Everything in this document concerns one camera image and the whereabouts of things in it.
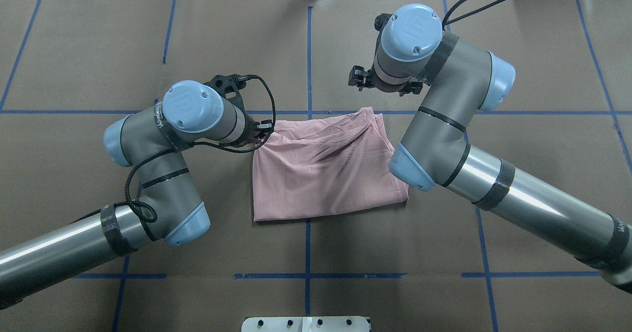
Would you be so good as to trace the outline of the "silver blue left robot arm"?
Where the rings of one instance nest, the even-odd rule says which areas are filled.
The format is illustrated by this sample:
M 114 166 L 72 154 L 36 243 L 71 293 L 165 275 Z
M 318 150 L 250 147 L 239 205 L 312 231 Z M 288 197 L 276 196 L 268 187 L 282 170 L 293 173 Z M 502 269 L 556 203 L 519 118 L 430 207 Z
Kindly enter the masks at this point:
M 183 152 L 213 147 L 250 153 L 275 131 L 255 121 L 240 91 L 259 75 L 218 75 L 169 87 L 153 107 L 110 125 L 103 143 L 130 168 L 124 199 L 1 253 L 1 308 L 155 241 L 179 247 L 205 234 L 210 218 Z

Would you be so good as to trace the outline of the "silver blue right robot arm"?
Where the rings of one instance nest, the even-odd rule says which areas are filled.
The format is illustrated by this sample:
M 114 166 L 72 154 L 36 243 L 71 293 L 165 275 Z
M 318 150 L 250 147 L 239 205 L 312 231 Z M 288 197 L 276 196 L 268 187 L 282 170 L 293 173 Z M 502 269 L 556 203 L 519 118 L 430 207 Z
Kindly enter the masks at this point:
M 369 67 L 348 84 L 399 96 L 427 89 L 395 146 L 389 172 L 412 188 L 443 187 L 569 254 L 607 283 L 631 292 L 631 224 L 587 204 L 471 141 L 481 111 L 512 91 L 516 71 L 491 50 L 449 31 L 426 4 L 410 3 L 373 21 Z

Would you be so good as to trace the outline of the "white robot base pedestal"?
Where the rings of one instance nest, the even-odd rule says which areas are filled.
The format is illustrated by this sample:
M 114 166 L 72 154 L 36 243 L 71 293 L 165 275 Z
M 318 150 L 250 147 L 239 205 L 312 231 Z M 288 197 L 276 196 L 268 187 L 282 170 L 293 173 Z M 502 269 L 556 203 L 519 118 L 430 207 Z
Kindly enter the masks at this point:
M 363 316 L 281 316 L 244 319 L 242 332 L 370 332 Z

